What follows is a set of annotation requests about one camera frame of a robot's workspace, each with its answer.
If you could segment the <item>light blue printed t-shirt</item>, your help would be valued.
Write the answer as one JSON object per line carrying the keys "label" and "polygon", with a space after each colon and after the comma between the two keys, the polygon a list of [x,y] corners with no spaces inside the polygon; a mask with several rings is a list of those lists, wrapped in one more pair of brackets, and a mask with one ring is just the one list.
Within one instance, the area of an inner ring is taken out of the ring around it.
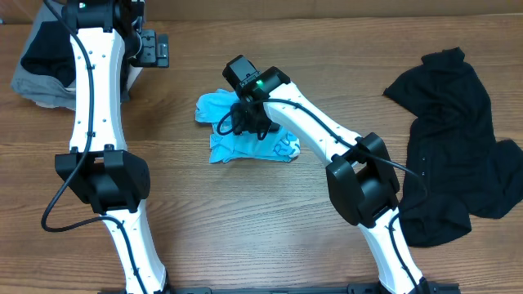
{"label": "light blue printed t-shirt", "polygon": [[210,163],[228,163],[239,158],[288,163],[301,153],[300,140],[284,128],[280,128],[276,133],[269,133],[264,140],[258,140],[256,133],[248,132],[241,135],[219,135],[217,124],[236,102],[239,102],[239,98],[234,92],[218,89],[202,95],[196,103],[195,121],[210,124],[213,130],[209,143]]}

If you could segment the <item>black garment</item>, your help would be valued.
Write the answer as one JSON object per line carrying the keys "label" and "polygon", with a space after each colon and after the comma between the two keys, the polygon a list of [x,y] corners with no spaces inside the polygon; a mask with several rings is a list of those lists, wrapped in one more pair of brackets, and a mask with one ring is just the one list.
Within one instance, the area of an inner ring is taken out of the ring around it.
{"label": "black garment", "polygon": [[400,225],[411,247],[449,243],[471,216],[500,219],[522,200],[522,150],[496,140],[491,100],[456,47],[425,55],[383,92],[415,117]]}

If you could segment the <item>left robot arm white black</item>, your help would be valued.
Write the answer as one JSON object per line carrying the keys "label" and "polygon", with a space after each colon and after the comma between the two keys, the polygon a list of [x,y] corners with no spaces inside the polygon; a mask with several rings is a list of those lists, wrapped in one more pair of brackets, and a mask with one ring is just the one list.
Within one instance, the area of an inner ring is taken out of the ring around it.
{"label": "left robot arm white black", "polygon": [[144,29],[142,1],[69,1],[57,19],[70,34],[75,67],[75,121],[69,150],[55,157],[64,181],[91,206],[116,247],[126,293],[169,293],[146,213],[150,171],[123,134],[122,96],[143,68],[167,68],[168,36]]}

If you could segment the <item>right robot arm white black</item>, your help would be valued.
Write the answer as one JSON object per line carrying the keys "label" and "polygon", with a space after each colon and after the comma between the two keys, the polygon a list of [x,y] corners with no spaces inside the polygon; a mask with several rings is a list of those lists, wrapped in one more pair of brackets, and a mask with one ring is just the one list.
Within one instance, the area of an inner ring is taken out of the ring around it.
{"label": "right robot arm white black", "polygon": [[428,293],[430,288],[410,255],[398,222],[400,185],[381,137],[361,136],[314,106],[276,67],[260,72],[244,56],[222,72],[239,102],[227,117],[230,133],[253,133],[264,140],[277,127],[303,141],[325,167],[329,199],[337,213],[356,226],[378,267],[381,293]]}

